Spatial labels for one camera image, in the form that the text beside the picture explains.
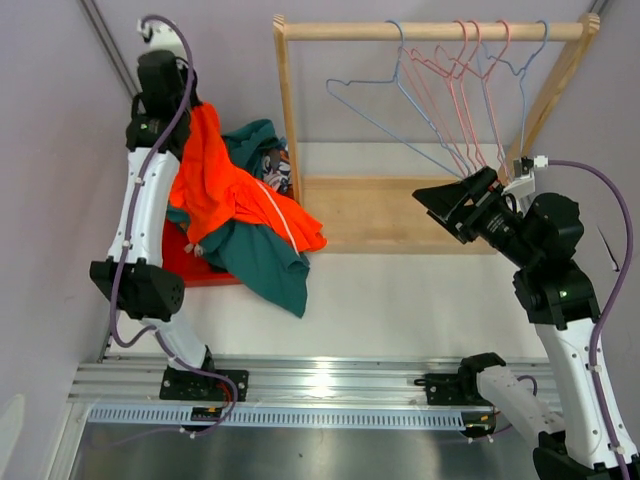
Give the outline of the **teal green shorts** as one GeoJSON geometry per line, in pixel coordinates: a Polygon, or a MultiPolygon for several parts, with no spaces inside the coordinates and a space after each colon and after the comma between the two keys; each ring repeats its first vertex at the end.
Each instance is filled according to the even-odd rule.
{"type": "MultiPolygon", "coordinates": [[[[222,135],[232,163],[262,180],[263,156],[273,148],[288,150],[269,119],[254,120],[222,135]]],[[[185,233],[188,215],[170,207],[167,219],[185,233]]],[[[265,225],[230,220],[193,250],[197,257],[226,270],[264,300],[302,317],[306,311],[309,261],[265,225]]]]}

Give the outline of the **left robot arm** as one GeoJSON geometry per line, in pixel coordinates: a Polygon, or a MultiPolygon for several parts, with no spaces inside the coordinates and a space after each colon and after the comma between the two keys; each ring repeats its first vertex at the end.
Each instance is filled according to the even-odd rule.
{"type": "Polygon", "coordinates": [[[154,335],[175,370],[185,371],[182,388],[197,400],[216,390],[210,351],[180,310],[185,284],[163,266],[162,240],[169,196],[190,135],[195,74],[185,56],[167,49],[138,59],[141,92],[132,102],[126,129],[127,186],[118,227],[106,259],[89,275],[109,302],[109,329],[116,344],[121,313],[154,335]]]}

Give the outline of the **pink hanger of teal shorts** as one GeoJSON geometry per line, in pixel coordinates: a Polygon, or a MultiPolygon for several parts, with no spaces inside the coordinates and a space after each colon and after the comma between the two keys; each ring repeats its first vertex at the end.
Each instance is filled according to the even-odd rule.
{"type": "MultiPolygon", "coordinates": [[[[473,22],[476,21],[471,20],[465,22],[469,33],[468,51],[470,51],[476,43],[476,27],[473,25],[473,22]]],[[[478,23],[477,26],[480,30],[482,40],[481,28],[478,23]]],[[[451,54],[454,54],[460,48],[462,44],[461,40],[456,42],[451,48],[446,47],[443,43],[442,45],[446,47],[451,54]]],[[[434,48],[438,43],[435,44],[430,53],[421,51],[417,46],[405,47],[403,66],[401,67],[402,73],[409,82],[411,92],[417,97],[419,105],[426,108],[426,112],[435,121],[444,139],[449,141],[469,164],[471,168],[470,174],[472,174],[477,170],[474,170],[471,163],[465,158],[465,144],[460,133],[457,117],[447,88],[447,82],[441,76],[438,67],[433,61],[434,48]]],[[[471,67],[473,60],[470,61],[469,70],[473,70],[475,76],[472,77],[471,73],[467,73],[466,80],[481,78],[481,73],[471,67]]]]}

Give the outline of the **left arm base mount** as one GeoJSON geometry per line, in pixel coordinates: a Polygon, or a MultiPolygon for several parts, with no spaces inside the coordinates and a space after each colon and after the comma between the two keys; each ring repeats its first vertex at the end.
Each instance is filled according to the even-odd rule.
{"type": "MultiPolygon", "coordinates": [[[[233,381],[238,389],[238,402],[246,400],[249,386],[247,370],[217,370],[217,374],[233,381]]],[[[228,400],[231,387],[221,380],[190,371],[167,367],[159,391],[161,400],[222,402],[228,400]]]]}

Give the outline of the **blue orange patterned shorts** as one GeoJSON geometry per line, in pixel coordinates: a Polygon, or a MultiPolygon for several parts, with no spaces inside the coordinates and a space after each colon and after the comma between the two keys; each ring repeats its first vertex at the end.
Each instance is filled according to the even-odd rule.
{"type": "Polygon", "coordinates": [[[279,194],[286,194],[291,185],[291,165],[288,150],[283,147],[269,150],[262,159],[262,180],[279,194]]]}

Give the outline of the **blue hanger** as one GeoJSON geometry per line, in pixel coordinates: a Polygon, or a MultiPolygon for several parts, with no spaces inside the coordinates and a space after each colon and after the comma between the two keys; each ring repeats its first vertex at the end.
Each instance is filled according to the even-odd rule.
{"type": "Polygon", "coordinates": [[[486,46],[483,40],[480,41],[480,46],[482,48],[486,61],[487,62],[491,61],[491,64],[488,65],[486,69],[484,69],[482,65],[482,61],[479,58],[476,59],[476,64],[480,69],[480,73],[482,77],[481,88],[482,88],[482,94],[483,94],[486,111],[489,118],[489,124],[494,136],[495,144],[497,146],[497,160],[499,164],[505,168],[505,171],[508,171],[507,156],[505,153],[503,142],[500,139],[499,129],[496,123],[496,116],[494,113],[491,95],[490,95],[489,86],[488,86],[489,78],[491,76],[492,71],[495,69],[495,67],[498,64],[503,64],[508,67],[508,69],[511,72],[511,75],[514,78],[518,79],[518,86],[521,94],[521,122],[520,122],[521,133],[520,133],[520,140],[519,140],[517,152],[522,153],[524,151],[524,127],[525,127],[526,113],[528,109],[524,83],[525,83],[525,79],[527,77],[527,73],[531,64],[538,57],[538,55],[544,50],[550,37],[550,24],[547,20],[543,20],[543,19],[537,20],[536,24],[540,24],[544,27],[543,40],[541,41],[541,45],[528,57],[526,62],[521,67],[516,68],[511,62],[503,59],[504,53],[500,53],[498,56],[492,55],[489,51],[489,48],[486,46]]]}
{"type": "Polygon", "coordinates": [[[426,108],[419,105],[414,96],[405,88],[401,81],[401,67],[403,66],[404,47],[406,46],[405,32],[401,24],[396,20],[387,19],[385,24],[393,26],[396,32],[399,34],[398,46],[394,57],[393,69],[391,76],[386,79],[339,79],[339,78],[327,78],[324,86],[326,93],[339,103],[347,107],[350,111],[355,113],[358,117],[365,120],[384,134],[389,136],[392,140],[396,141],[400,145],[407,147],[410,151],[417,154],[419,157],[427,160],[430,164],[438,167],[447,174],[451,174],[456,179],[464,179],[471,173],[469,164],[462,158],[462,155],[458,153],[452,144],[444,139],[443,134],[436,126],[435,121],[426,112],[426,108]],[[420,120],[422,120],[427,129],[430,130],[436,136],[436,144],[450,157],[453,161],[452,166],[448,166],[444,160],[439,160],[432,154],[427,153],[420,148],[415,142],[411,142],[409,139],[404,138],[398,132],[394,131],[391,127],[378,121],[374,116],[367,113],[364,109],[356,106],[353,102],[349,101],[344,95],[340,94],[337,90],[338,87],[347,89],[348,87],[371,87],[371,88],[388,88],[393,90],[399,95],[399,100],[402,103],[406,103],[411,110],[416,113],[420,120]]]}

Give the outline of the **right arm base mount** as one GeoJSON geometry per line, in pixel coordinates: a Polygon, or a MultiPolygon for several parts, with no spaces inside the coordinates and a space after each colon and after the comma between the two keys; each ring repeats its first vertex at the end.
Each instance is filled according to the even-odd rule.
{"type": "Polygon", "coordinates": [[[464,393],[457,374],[427,373],[414,379],[413,384],[424,391],[430,406],[478,405],[477,399],[464,393]]]}

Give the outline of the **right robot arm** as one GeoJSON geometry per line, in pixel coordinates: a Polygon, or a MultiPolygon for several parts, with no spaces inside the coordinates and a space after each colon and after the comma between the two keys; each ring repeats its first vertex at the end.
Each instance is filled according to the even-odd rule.
{"type": "Polygon", "coordinates": [[[639,449],[617,407],[599,338],[605,314],[573,259],[584,233],[578,204],[542,193],[521,213],[490,167],[412,196],[458,241],[482,238],[516,266],[515,294],[544,346],[561,411],[552,412],[493,353],[461,362],[458,395],[498,408],[527,441],[541,479],[638,478],[639,449]]]}

